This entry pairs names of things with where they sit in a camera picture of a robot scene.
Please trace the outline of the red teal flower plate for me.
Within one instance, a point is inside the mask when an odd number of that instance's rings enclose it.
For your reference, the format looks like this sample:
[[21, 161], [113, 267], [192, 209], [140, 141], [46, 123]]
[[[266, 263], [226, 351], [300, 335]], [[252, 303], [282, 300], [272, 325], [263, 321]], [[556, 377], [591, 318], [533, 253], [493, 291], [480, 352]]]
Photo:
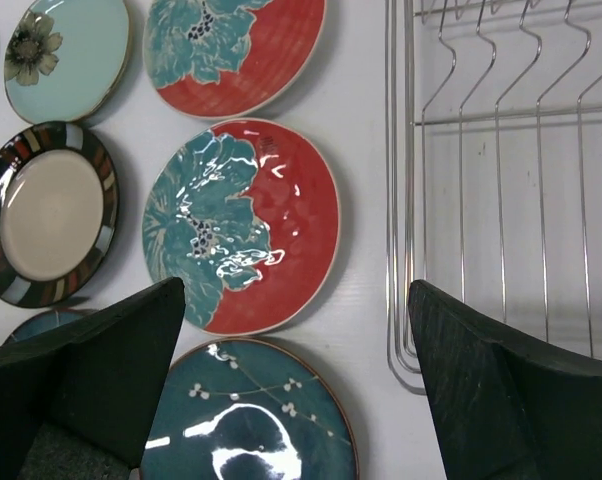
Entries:
[[154, 1], [143, 59], [173, 109], [206, 120], [258, 110], [301, 75], [327, 4], [313, 1]]
[[167, 161], [141, 235], [151, 279], [183, 281], [188, 323], [216, 336], [258, 334], [290, 321], [325, 283], [339, 244], [338, 190], [298, 132], [225, 121]]

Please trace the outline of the brown striped rim plate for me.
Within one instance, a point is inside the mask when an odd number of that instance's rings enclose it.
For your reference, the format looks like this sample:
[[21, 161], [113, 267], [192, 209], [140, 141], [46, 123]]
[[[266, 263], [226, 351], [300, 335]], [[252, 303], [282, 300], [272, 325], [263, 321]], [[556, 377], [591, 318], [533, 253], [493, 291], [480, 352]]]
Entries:
[[74, 123], [33, 125], [0, 148], [0, 299], [42, 308], [79, 291], [114, 237], [119, 186], [101, 140]]

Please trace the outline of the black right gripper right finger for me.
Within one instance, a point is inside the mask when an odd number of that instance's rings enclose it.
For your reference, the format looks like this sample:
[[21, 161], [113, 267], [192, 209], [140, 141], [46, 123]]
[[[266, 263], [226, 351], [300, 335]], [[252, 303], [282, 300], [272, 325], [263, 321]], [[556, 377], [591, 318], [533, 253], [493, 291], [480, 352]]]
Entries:
[[448, 478], [602, 479], [602, 361], [423, 280], [408, 309]]

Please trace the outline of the light blue flower plate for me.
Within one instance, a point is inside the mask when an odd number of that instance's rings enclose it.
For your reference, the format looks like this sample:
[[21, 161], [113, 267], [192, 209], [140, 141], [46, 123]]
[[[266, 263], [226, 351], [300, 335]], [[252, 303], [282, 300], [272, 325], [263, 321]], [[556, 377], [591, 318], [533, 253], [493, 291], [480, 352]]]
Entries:
[[35, 1], [6, 46], [8, 102], [30, 124], [87, 118], [118, 84], [131, 43], [125, 1]]

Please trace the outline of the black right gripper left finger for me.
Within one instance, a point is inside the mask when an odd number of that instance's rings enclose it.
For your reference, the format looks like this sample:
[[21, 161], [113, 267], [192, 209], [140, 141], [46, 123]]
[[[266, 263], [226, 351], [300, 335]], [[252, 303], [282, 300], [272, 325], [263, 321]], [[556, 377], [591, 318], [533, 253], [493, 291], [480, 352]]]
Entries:
[[127, 479], [139, 467], [185, 310], [169, 278], [0, 346], [0, 479]]

